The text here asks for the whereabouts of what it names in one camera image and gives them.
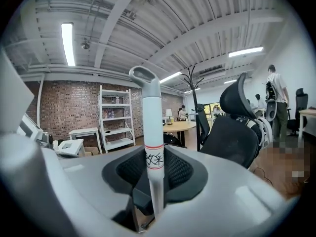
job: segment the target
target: red stripe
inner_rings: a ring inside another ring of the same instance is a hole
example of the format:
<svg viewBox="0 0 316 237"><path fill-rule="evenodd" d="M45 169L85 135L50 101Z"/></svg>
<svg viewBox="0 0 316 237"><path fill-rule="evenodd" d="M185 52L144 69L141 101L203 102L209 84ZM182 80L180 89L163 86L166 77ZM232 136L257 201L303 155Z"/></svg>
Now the red stripe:
<svg viewBox="0 0 316 237"><path fill-rule="evenodd" d="M146 145L145 145L145 147L148 148L148 149L159 149L159 148L163 147L163 144L160 145L160 146L157 146L157 147L150 147L150 146L146 146Z"/></svg>
<svg viewBox="0 0 316 237"><path fill-rule="evenodd" d="M149 166L147 166L147 168L150 168L150 169L160 169L160 168L162 168L164 165L162 165L162 166L160 166L160 167L158 167L158 168L151 168L151 167L149 167Z"/></svg>

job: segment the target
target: white shirt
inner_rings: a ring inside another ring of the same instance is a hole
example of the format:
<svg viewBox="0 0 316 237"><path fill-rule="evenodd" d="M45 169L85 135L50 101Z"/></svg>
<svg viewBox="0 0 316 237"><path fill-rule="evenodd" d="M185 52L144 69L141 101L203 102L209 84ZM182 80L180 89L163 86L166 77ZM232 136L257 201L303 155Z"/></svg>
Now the white shirt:
<svg viewBox="0 0 316 237"><path fill-rule="evenodd" d="M267 103L260 98L258 100L258 104L257 104L256 108L261 109L261 108L266 108L266 107L267 107Z"/></svg>
<svg viewBox="0 0 316 237"><path fill-rule="evenodd" d="M267 81L271 82L276 90L276 102L285 103L285 95L282 89L286 88L286 84L283 81L281 75L277 73L272 73L268 76Z"/></svg>
<svg viewBox="0 0 316 237"><path fill-rule="evenodd" d="M180 119L186 119L186 118L187 118L186 114L187 114L186 111L180 110L180 111L179 111L179 118L180 118Z"/></svg>

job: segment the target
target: olive pants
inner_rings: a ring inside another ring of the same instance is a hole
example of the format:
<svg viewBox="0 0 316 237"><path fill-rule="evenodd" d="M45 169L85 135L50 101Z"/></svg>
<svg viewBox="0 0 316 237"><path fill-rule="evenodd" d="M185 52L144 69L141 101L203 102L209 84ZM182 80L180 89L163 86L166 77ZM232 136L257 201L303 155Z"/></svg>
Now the olive pants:
<svg viewBox="0 0 316 237"><path fill-rule="evenodd" d="M286 103L276 103L276 117L273 120L273 136L275 141L285 141L287 126Z"/></svg>

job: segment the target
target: cardboard box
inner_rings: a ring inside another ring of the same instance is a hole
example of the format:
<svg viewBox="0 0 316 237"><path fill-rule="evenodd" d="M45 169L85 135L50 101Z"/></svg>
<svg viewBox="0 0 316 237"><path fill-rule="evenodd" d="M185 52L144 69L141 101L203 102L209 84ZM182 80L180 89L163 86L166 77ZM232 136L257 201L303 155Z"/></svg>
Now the cardboard box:
<svg viewBox="0 0 316 237"><path fill-rule="evenodd" d="M84 147L86 156L96 156L99 154L99 150L97 147Z"/></svg>

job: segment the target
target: round table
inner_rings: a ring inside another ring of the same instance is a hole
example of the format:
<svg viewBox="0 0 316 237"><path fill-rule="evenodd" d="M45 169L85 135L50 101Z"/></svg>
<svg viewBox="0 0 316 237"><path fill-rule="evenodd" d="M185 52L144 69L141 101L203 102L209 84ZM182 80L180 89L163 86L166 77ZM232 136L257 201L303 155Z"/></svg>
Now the round table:
<svg viewBox="0 0 316 237"><path fill-rule="evenodd" d="M178 139L181 141L182 146L185 146L184 131L197 126L196 122L177 121L171 125L165 124L163 126L163 132L177 132Z"/></svg>

